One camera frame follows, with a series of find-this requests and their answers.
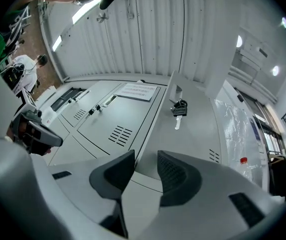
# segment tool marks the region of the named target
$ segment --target ventilation grille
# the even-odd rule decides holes
[[[74,118],[75,118],[76,120],[80,120],[85,113],[86,113],[86,111],[80,109],[80,110],[74,115]]]
[[[108,139],[124,147],[132,132],[129,129],[117,126]]]
[[[211,149],[209,149],[209,159],[212,160],[213,162],[217,162],[220,164],[221,162],[221,156],[217,153],[215,153],[214,151],[212,151]]]

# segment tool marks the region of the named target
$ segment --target fluorescent light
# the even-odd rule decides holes
[[[236,47],[239,48],[239,47],[241,47],[242,45],[243,45],[243,40],[242,40],[241,36],[239,35],[239,36],[238,36],[238,40],[237,40],[237,45],[236,45]]]
[[[77,21],[82,18],[84,14],[86,14],[89,10],[91,10],[94,6],[98,5],[101,0],[93,0],[89,3],[84,4],[81,9],[79,9],[74,16],[72,17],[73,24],[77,23]]]
[[[286,18],[285,17],[282,18],[282,25],[284,26],[284,28],[286,28]]]
[[[279,73],[279,67],[278,66],[274,66],[274,68],[272,69],[272,73],[273,76],[277,76]]]
[[[59,36],[57,38],[57,40],[55,41],[54,45],[53,45],[53,52],[56,51],[57,47],[59,46],[59,44],[62,42],[62,37]]]

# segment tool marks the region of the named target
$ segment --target floor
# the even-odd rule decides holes
[[[41,34],[37,1],[31,2],[29,8],[31,14],[31,17],[29,18],[30,25],[24,28],[25,33],[21,35],[21,38],[25,40],[25,43],[20,45],[13,57],[28,55],[32,59],[35,59],[38,55],[46,54],[49,58]],[[32,95],[34,100],[36,100],[50,86],[53,85],[58,88],[61,85],[61,81],[59,80],[50,60],[44,67],[37,70],[37,79],[40,81],[40,86],[34,89],[34,93]]]

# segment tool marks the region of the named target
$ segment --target paper sheet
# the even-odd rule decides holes
[[[156,89],[157,86],[128,83],[121,90],[116,92],[115,95],[149,101]]]

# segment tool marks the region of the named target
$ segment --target hair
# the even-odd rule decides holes
[[[46,65],[46,63],[48,62],[48,58],[45,54],[39,55],[37,57],[37,61],[38,61],[38,64],[42,67]]]

